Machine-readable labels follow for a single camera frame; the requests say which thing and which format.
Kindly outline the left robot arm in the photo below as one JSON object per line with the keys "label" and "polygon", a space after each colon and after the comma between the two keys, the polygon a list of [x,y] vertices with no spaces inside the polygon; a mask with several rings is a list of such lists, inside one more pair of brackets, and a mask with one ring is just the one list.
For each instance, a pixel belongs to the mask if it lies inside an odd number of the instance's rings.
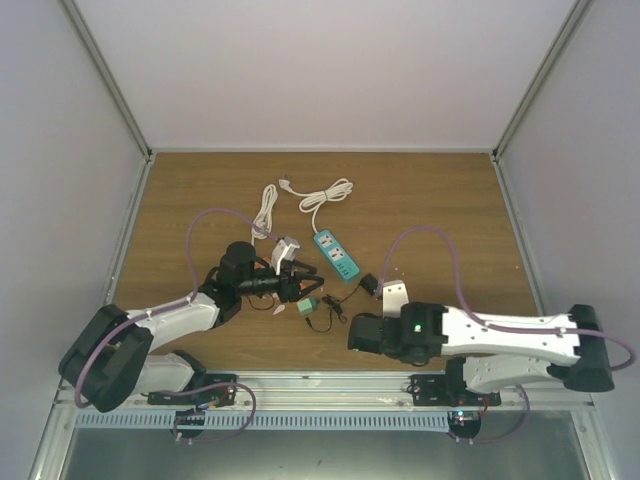
{"label": "left robot arm", "polygon": [[74,388],[76,405],[107,413],[133,395],[148,394],[173,403],[206,402],[206,368],[185,352],[159,355],[157,349],[224,325],[246,297],[295,303],[314,292],[324,280],[314,266],[297,260],[298,249],[295,240],[284,237],[266,261],[250,243],[234,242],[185,297],[141,310],[101,307],[58,366]]}

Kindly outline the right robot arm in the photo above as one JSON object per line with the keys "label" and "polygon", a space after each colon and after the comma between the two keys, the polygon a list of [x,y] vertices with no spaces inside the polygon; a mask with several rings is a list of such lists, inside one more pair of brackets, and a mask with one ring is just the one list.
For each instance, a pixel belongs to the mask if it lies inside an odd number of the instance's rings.
{"label": "right robot arm", "polygon": [[594,308],[583,304],[554,316],[483,315],[474,321],[460,308],[409,302],[394,314],[355,316],[347,347],[414,366],[446,357],[444,396],[464,405],[477,393],[544,381],[578,392],[613,390],[601,333]]}

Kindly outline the orange power strip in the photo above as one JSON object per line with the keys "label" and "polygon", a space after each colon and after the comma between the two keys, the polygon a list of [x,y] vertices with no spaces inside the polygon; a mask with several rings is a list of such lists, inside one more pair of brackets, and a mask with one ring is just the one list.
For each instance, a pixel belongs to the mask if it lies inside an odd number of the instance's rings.
{"label": "orange power strip", "polygon": [[254,272],[261,276],[267,276],[275,274],[275,269],[269,259],[256,257],[254,261]]}

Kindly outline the teal power strip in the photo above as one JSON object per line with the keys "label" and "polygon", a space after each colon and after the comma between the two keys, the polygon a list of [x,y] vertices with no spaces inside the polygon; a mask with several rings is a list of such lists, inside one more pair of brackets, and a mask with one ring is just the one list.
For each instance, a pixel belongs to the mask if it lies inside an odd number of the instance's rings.
{"label": "teal power strip", "polygon": [[331,232],[318,232],[314,236],[314,242],[344,282],[350,282],[359,276],[359,267]]}

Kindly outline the green charger plug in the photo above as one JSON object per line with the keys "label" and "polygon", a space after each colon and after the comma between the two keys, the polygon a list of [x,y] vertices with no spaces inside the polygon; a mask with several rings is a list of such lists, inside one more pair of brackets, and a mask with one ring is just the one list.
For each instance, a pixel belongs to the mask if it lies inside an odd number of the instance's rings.
{"label": "green charger plug", "polygon": [[296,303],[298,312],[303,317],[308,317],[318,309],[318,300],[315,297],[306,297]]}

